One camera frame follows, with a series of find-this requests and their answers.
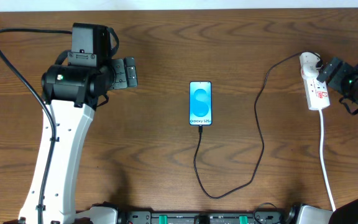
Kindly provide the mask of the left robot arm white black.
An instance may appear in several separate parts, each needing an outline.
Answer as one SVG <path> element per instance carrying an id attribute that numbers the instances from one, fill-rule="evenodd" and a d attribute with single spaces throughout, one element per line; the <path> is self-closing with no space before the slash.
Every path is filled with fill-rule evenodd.
<path id="1" fill-rule="evenodd" d="M 120 223 L 118 209 L 107 202 L 77 212 L 75 190 L 84 141 L 99 98 L 111 90 L 137 86 L 133 57 L 116 58 L 114 29 L 75 23 L 71 48 L 42 75 L 36 95 L 43 131 L 34 176 L 17 223 Z"/>

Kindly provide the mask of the blue Galaxy smartphone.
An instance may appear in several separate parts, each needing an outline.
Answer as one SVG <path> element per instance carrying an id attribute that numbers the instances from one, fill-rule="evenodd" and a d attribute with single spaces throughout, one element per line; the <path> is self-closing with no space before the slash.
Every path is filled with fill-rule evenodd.
<path id="1" fill-rule="evenodd" d="M 210 81 L 190 82 L 189 124 L 192 126 L 210 126 L 212 123 L 212 83 Z"/>

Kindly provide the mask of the white power strip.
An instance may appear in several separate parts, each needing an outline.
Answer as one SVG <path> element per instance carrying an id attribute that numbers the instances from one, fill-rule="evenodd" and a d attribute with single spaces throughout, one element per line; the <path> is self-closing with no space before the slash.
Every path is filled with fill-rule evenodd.
<path id="1" fill-rule="evenodd" d="M 317 79 L 304 79 L 304 87 L 308 109 L 318 111 L 330 105 L 328 88 L 326 83 L 319 82 Z"/>

